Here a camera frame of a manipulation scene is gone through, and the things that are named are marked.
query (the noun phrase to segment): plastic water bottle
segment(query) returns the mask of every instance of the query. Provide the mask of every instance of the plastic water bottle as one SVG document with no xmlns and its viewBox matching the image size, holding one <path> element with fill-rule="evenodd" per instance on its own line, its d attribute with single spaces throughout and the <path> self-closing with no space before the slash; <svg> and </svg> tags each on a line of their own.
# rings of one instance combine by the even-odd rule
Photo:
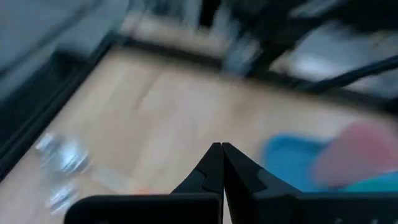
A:
<svg viewBox="0 0 398 224">
<path fill-rule="evenodd" d="M 52 213 L 66 211 L 78 198 L 78 187 L 73 176 L 88 166 L 88 152 L 75 139 L 46 134 L 36 145 L 45 173 L 44 188 L 49 193 L 45 201 Z"/>
</svg>

